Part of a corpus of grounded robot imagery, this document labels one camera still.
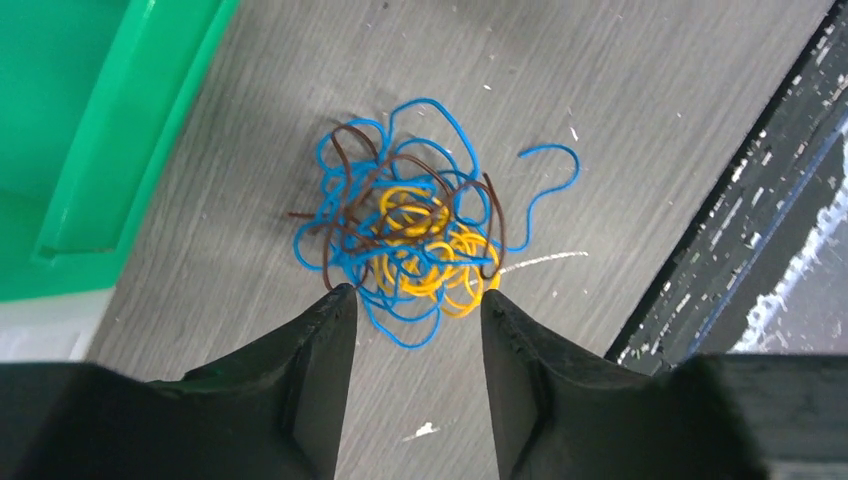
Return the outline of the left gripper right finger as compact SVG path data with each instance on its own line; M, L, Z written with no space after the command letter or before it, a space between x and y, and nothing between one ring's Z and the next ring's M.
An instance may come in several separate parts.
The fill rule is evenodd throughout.
M480 305L503 479L843 479L847 360L694 356L643 375L496 290Z

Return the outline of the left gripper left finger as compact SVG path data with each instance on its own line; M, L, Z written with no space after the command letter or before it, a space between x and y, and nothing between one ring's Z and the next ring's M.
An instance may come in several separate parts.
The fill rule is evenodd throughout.
M341 284L177 381L89 362L1 367L5 479L330 479L355 341Z

